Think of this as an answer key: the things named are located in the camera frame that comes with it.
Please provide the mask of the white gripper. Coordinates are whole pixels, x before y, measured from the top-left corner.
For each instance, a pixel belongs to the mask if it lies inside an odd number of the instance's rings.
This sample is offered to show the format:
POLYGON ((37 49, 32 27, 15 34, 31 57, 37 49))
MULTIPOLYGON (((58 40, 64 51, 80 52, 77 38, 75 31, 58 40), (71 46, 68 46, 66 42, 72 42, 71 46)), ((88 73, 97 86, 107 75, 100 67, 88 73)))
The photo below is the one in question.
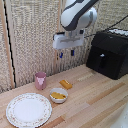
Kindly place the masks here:
MULTIPOLYGON (((84 42, 84 30, 74 30, 70 32, 59 32, 53 36, 53 48, 65 49, 81 46, 84 42)), ((71 56, 74 56, 75 50, 71 49, 71 56)), ((63 58, 63 51, 60 51, 59 57, 63 58)))

